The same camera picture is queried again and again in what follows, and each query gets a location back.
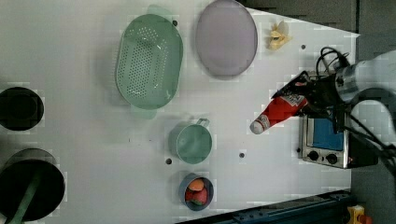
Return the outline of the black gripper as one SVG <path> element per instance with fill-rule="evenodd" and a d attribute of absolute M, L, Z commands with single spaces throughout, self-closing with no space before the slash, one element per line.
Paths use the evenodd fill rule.
<path fill-rule="evenodd" d="M 278 90 L 272 99 L 281 96 L 303 95 L 307 101 L 301 116 L 310 118 L 340 119 L 343 117 L 343 101 L 337 90 L 335 75 L 326 77 L 310 77 L 306 71 L 294 77 L 289 83 Z"/>

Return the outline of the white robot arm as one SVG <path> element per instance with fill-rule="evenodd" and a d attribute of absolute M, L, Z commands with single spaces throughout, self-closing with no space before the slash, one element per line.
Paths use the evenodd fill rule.
<path fill-rule="evenodd" d="M 340 51 L 325 47 L 317 64 L 333 70 L 316 71 L 313 76 L 301 72 L 275 97 L 303 96 L 308 103 L 307 114 L 338 122 L 345 113 L 364 101 L 377 101 L 395 120 L 395 52 L 383 53 L 372 60 L 349 63 Z"/>

